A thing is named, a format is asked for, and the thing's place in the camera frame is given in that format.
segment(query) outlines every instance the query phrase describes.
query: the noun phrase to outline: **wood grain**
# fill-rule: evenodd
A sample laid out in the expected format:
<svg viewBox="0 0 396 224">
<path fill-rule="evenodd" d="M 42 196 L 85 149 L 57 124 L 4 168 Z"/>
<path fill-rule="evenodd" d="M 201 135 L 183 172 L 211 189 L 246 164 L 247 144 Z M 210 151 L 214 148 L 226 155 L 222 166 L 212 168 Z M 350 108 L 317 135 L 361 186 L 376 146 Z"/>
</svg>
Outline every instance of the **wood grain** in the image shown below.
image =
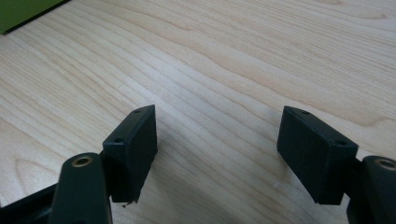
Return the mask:
<svg viewBox="0 0 396 224">
<path fill-rule="evenodd" d="M 346 223 L 276 152 L 284 105 L 396 158 L 396 2 L 74 0 L 0 37 L 0 203 L 155 104 L 159 153 L 115 223 Z"/>
</svg>

